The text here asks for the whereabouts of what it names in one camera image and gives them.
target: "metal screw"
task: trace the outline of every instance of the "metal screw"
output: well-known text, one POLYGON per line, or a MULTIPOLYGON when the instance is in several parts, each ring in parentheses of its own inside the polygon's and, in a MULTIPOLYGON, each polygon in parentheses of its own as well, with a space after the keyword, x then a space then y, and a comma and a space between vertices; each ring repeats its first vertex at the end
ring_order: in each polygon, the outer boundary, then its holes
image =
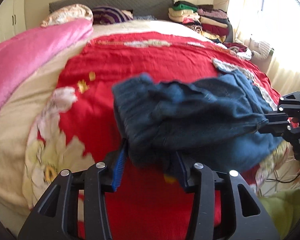
POLYGON ((103 169, 105 166, 106 166, 106 164, 104 162, 99 162, 99 163, 96 164, 96 167, 98 169, 103 169))
POLYGON ((60 172, 60 175, 63 176, 63 177, 68 176, 69 174, 70 174, 70 171, 69 171, 69 170, 62 170, 62 171, 60 172))
POLYGON ((194 164, 194 167, 195 167, 196 169, 202 169, 202 168, 203 168, 203 164, 202 164, 202 163, 195 163, 195 164, 194 164))
POLYGON ((237 172, 237 171, 235 171, 235 170, 231 170, 231 171, 229 171, 229 174, 230 174, 232 177, 238 177, 239 172, 237 172))

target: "white wardrobe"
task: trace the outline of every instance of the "white wardrobe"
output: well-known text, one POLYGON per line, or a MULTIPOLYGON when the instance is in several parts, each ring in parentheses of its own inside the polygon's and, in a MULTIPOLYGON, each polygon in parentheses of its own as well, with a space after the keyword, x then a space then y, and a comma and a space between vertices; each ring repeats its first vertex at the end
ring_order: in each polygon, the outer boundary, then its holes
POLYGON ((0 5, 0 42, 24 32, 25 0, 3 0, 0 5))

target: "folded clothes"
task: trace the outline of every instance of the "folded clothes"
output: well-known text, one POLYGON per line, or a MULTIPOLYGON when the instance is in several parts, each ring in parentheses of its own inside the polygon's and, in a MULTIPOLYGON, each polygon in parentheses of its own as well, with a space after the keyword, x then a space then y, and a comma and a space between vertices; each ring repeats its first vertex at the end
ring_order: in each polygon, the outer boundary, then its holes
POLYGON ((233 48, 233 47, 237 47, 238 51, 237 52, 246 52, 247 48, 246 46, 244 46, 243 44, 240 43, 235 43, 235 42, 224 42, 223 45, 225 45, 228 49, 229 48, 233 48))
POLYGON ((169 16, 170 20, 172 20, 173 22, 177 22, 177 23, 183 22, 183 20, 185 18, 193 19, 193 20, 200 19, 200 16, 197 13, 193 13, 193 14, 189 14, 189 15, 182 15, 182 16, 177 16, 177 17, 171 16, 170 14, 168 14, 168 16, 169 16))
POLYGON ((200 16, 200 22, 201 22, 202 24, 210 24, 210 25, 219 26, 219 27, 221 27, 221 28, 227 28, 227 27, 228 27, 227 24, 217 22, 217 21, 215 21, 215 20, 209 19, 209 18, 204 17, 204 16, 200 16))
POLYGON ((200 23, 199 24, 197 24, 197 23, 199 23, 199 22, 185 23, 185 24, 183 23, 183 25, 186 26, 187 28, 195 31, 196 33, 201 33, 202 32, 202 26, 201 26, 200 23))
POLYGON ((222 28, 211 24, 202 24, 202 30, 219 36, 224 36, 229 34, 228 28, 222 28))
POLYGON ((271 110, 258 87, 240 70, 219 70, 218 78, 190 84, 154 84, 143 74, 113 87, 115 118, 134 165, 167 164, 170 153, 181 151, 196 161, 214 161, 212 169, 242 171, 276 147, 281 138, 254 133, 268 123, 264 113, 271 110), (215 158, 214 148, 223 158, 215 158))
POLYGON ((185 18, 183 18, 183 20, 182 20, 182 24, 193 23, 193 22, 195 22, 195 20, 192 19, 192 18, 188 18, 188 17, 185 17, 185 18))
POLYGON ((186 10, 186 9, 175 11, 172 7, 170 7, 168 10, 169 10, 169 14, 173 17, 179 17, 179 16, 189 15, 194 13, 193 10, 186 10))
POLYGON ((174 6, 178 6, 179 4, 184 4, 184 5, 187 5, 187 6, 191 6, 191 7, 195 7, 195 8, 198 8, 197 5, 193 4, 193 3, 190 3, 190 2, 187 2, 187 1, 183 1, 183 0, 180 0, 180 1, 177 1, 174 3, 174 6))
POLYGON ((215 17, 211 17, 211 16, 205 16, 205 17, 209 18, 211 20, 214 20, 216 22, 219 22, 219 23, 224 23, 224 24, 228 24, 229 23, 228 19, 215 18, 215 17))
POLYGON ((179 11, 179 10, 193 10, 194 12, 197 12, 197 8, 196 7, 188 6, 188 5, 185 5, 183 3, 180 3, 178 6, 172 7, 172 9, 174 9, 175 11, 179 11))
POLYGON ((209 40, 212 40, 215 42, 215 40, 218 40, 219 43, 223 43, 226 40, 226 36, 219 36, 217 34, 208 33, 206 31, 202 31, 200 33, 202 36, 206 37, 209 40))
POLYGON ((214 18, 219 18, 219 19, 227 19, 228 16, 224 11, 221 10, 212 10, 210 12, 204 11, 203 9, 199 8, 197 10, 197 13, 201 16, 210 16, 214 18))
POLYGON ((199 4, 198 8, 209 12, 213 10, 213 4, 199 4))

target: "pile of folded clothes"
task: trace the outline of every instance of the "pile of folded clothes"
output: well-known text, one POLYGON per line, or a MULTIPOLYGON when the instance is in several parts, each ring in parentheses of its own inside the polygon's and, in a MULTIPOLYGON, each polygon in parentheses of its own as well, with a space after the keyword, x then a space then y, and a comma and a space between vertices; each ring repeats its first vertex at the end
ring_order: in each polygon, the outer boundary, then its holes
POLYGON ((229 34, 227 14, 213 8, 198 8, 197 13, 202 24, 201 35, 216 43, 223 43, 229 34))
POLYGON ((222 43, 232 54, 237 55, 240 58, 251 60, 252 52, 243 43, 238 42, 224 42, 222 43))
POLYGON ((175 2, 174 7, 169 8, 169 18, 173 22, 183 24, 191 30, 201 33, 202 25, 197 9, 197 6, 192 3, 178 1, 175 2))
POLYGON ((169 8, 169 18, 216 43, 223 43, 229 34, 230 23, 227 14, 222 10, 213 9, 213 5, 177 1, 174 7, 169 8))

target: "dark blue cloth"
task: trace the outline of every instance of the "dark blue cloth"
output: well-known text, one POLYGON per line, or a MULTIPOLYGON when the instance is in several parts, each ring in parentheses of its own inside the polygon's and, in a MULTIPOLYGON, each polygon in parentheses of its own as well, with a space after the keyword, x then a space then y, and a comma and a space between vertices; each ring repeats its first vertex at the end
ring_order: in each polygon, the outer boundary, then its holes
POLYGON ((191 84, 154 84, 148 75, 113 87, 118 128, 142 166, 181 151, 217 171, 246 171, 281 142, 256 132, 272 110, 239 70, 191 84))

